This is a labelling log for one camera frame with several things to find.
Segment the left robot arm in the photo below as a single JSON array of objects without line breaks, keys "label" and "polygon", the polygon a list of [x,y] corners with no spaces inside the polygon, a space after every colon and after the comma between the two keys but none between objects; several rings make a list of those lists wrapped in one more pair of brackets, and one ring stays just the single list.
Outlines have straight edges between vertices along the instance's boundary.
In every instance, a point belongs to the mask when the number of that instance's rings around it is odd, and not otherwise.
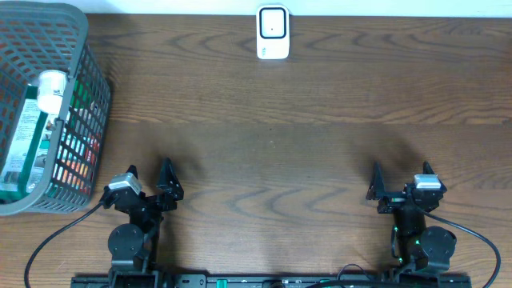
[{"label": "left robot arm", "polygon": [[134,165],[104,187],[103,207],[113,207],[129,216],[128,223],[117,226],[108,238],[112,255],[106,284],[109,288],[174,286],[173,277],[156,264],[163,214],[175,210],[184,197],[169,158],[163,160],[157,188],[160,194],[146,195]]}]

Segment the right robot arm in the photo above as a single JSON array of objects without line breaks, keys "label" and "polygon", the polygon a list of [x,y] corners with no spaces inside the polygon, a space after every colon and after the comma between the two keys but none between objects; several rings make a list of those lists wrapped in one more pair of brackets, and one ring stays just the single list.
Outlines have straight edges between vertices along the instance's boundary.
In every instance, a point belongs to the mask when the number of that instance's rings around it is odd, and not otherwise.
[{"label": "right robot arm", "polygon": [[447,188],[428,162],[400,191],[385,188],[380,165],[374,164],[366,199],[378,201],[377,212],[394,218],[391,254],[399,266],[387,273],[390,280],[439,283],[440,274],[450,268],[456,236],[440,226],[428,226],[425,220],[427,213],[438,208],[445,192]]}]

